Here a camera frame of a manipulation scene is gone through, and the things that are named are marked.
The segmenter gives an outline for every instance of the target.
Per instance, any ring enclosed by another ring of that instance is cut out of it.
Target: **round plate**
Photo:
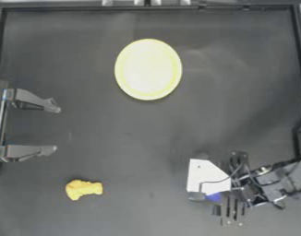
[[[139,100],[158,100],[178,86],[182,61],[162,41],[134,41],[119,53],[115,64],[119,87]]]

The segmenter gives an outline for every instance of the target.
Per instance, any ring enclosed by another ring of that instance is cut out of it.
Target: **black tray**
[[[144,38],[167,42],[183,66],[179,87],[154,102],[113,78],[119,51]],[[301,154],[295,6],[0,6],[0,78],[63,108],[8,115],[9,143],[59,151],[5,165],[0,235],[220,235],[210,205],[187,200],[188,159],[239,149],[257,167]],[[101,181],[104,195],[71,202],[72,178]],[[258,208],[245,228],[298,234],[301,202],[283,214]]]

